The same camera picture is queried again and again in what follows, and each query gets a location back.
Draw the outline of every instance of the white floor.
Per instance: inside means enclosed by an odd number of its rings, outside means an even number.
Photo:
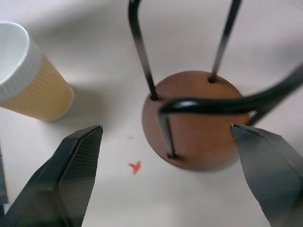
[[[238,161],[196,173],[159,158],[145,140],[148,87],[127,21],[127,0],[3,0],[0,20],[29,30],[74,87],[71,111],[41,122],[0,109],[10,202],[78,129],[104,126],[97,178],[83,227],[269,227]],[[140,19],[154,79],[210,71],[229,0],[143,0]],[[245,0],[219,74],[243,94],[277,83],[303,60],[303,0]],[[303,90],[257,126],[303,154]],[[129,163],[142,162],[136,176]]]

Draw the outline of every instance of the red mark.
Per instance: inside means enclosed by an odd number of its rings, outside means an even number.
[[[133,175],[136,175],[136,173],[139,171],[139,169],[141,168],[141,162],[138,161],[136,165],[129,163],[128,164],[131,168],[133,168]]]

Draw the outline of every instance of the wooden stool seat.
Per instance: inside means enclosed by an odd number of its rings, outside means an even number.
[[[178,97],[229,99],[242,97],[228,81],[218,77],[209,83],[211,73],[186,71],[165,78],[157,86],[160,101],[148,96],[143,108],[143,130],[154,151],[165,161],[184,169],[209,170],[223,167],[238,157],[230,134],[231,124],[245,124],[250,117],[240,115],[175,114],[169,117],[178,159],[167,157],[168,148],[160,129],[157,113],[165,101]]]

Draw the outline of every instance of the white cup rim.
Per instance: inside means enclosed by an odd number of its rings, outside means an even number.
[[[14,27],[18,27],[20,28],[25,36],[26,36],[26,40],[27,40],[27,44],[24,48],[24,52],[20,58],[20,60],[18,61],[18,63],[15,65],[15,67],[7,74],[7,76],[5,78],[3,78],[2,80],[0,80],[0,86],[4,85],[7,81],[9,81],[10,78],[12,78],[12,76],[16,73],[16,71],[20,68],[20,66],[22,65],[22,63],[24,62],[24,60],[27,57],[28,54],[28,50],[29,50],[29,45],[30,45],[30,38],[29,38],[29,34],[28,32],[25,30],[25,28],[23,26],[21,26],[20,24],[17,24],[15,22],[11,22],[11,21],[0,21],[0,26],[2,24],[6,24],[6,25],[12,25]]]

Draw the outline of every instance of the black metal frame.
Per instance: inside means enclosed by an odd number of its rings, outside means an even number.
[[[159,100],[155,85],[152,79],[151,68],[148,63],[146,50],[138,21],[138,8],[141,0],[130,0],[128,17],[129,23],[136,44],[136,48],[141,60],[141,64],[145,73],[145,77],[151,92],[151,100]],[[224,51],[226,49],[231,31],[237,17],[241,0],[233,0],[228,18],[226,20],[224,32],[217,50],[214,67],[211,77],[208,79],[210,83],[216,82],[217,72],[222,62]],[[246,125],[254,125],[268,112],[276,107],[284,98],[295,91],[303,83],[303,64],[297,67],[291,75],[278,85],[271,89],[256,95],[239,99],[201,99],[201,98],[177,98],[166,102],[158,112],[158,118],[161,129],[163,131],[166,143],[168,145],[168,157],[177,159],[178,156],[174,149],[172,132],[169,125],[170,114],[245,114],[251,111],[257,113]]]

